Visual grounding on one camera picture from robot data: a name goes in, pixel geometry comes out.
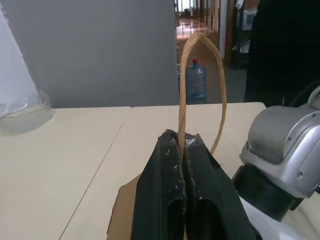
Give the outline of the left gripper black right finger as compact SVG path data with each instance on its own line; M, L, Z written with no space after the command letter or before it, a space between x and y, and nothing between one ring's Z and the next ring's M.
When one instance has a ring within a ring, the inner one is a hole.
M255 239L254 228L232 180L199 135L186 135L183 174L189 240Z

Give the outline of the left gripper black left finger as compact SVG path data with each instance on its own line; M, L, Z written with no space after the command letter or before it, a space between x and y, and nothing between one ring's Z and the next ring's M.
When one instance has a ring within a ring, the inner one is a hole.
M182 240L187 196L177 133L167 129L136 185L132 218L133 240Z

